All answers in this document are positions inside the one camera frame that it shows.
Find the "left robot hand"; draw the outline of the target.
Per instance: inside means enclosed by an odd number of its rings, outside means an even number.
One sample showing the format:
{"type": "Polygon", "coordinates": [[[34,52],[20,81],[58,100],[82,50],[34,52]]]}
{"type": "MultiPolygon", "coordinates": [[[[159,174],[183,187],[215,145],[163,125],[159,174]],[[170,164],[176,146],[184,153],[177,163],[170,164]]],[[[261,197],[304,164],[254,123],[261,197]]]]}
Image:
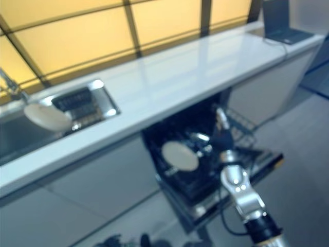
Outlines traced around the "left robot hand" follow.
{"type": "Polygon", "coordinates": [[[135,246],[132,242],[122,242],[121,235],[112,235],[103,242],[96,243],[94,247],[129,247],[135,246]]]}

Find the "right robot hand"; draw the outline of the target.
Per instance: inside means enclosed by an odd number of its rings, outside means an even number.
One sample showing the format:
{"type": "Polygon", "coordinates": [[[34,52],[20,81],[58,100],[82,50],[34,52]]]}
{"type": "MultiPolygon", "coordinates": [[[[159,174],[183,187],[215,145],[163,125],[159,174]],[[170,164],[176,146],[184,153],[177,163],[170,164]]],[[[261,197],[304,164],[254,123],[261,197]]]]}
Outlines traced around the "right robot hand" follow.
{"type": "Polygon", "coordinates": [[[192,132],[190,138],[199,143],[204,153],[216,155],[221,163],[237,161],[231,125],[223,108],[216,109],[216,123],[211,136],[192,132]]]}

